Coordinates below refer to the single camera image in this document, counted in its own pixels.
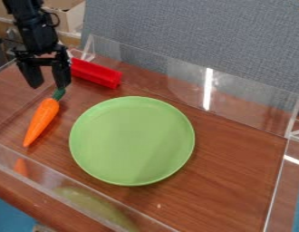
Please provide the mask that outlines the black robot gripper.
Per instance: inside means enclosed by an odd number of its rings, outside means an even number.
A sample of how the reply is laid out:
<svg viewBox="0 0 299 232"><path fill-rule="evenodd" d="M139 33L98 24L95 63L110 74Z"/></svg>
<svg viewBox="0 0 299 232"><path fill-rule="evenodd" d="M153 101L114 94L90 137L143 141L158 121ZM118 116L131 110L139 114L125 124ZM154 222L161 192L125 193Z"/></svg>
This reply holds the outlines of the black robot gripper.
<svg viewBox="0 0 299 232"><path fill-rule="evenodd" d="M6 13L13 16L23 47L13 49L19 72L31 88L43 83L37 65L51 65L51 73L58 89L71 83L71 70L66 47L58 43L51 13L42 9L43 0L2 0Z"/></svg>

